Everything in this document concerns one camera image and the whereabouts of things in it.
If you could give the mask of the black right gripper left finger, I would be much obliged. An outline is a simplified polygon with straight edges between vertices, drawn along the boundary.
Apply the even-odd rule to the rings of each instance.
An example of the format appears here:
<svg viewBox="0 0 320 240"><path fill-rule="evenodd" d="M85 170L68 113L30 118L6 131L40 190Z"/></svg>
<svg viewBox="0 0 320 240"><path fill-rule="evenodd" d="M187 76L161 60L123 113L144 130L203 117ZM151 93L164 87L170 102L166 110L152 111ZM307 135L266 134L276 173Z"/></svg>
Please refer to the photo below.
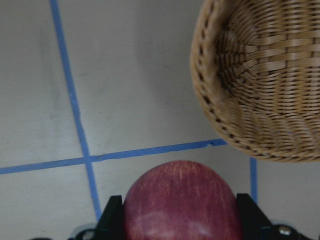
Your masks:
<svg viewBox="0 0 320 240"><path fill-rule="evenodd" d="M109 198L96 225L96 239L123 239L123 201L121 195L113 195Z"/></svg>

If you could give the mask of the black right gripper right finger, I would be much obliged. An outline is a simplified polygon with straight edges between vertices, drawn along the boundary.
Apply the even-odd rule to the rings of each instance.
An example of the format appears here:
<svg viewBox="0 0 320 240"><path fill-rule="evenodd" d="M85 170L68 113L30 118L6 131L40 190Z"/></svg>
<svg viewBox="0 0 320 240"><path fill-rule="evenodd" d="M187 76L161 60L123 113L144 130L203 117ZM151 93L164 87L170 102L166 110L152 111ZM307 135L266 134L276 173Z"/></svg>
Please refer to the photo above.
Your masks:
<svg viewBox="0 0 320 240"><path fill-rule="evenodd" d="M273 225L247 193L236 195L236 204L244 240L266 240Z"/></svg>

